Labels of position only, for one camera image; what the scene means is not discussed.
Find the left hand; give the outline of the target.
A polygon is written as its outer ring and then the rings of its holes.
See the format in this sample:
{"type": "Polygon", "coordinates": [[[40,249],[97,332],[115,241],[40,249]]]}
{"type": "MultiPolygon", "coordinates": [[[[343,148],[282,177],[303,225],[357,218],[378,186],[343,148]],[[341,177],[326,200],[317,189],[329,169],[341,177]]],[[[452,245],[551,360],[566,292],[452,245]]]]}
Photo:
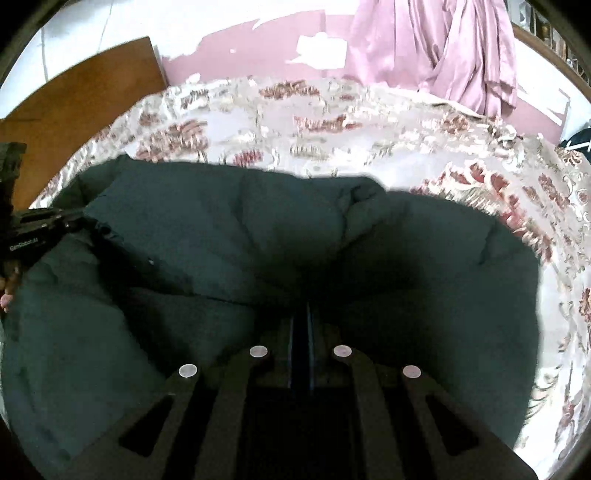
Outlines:
{"type": "Polygon", "coordinates": [[[21,283],[21,269],[17,262],[8,262],[1,268],[1,311],[7,313],[14,294],[21,283]]]}

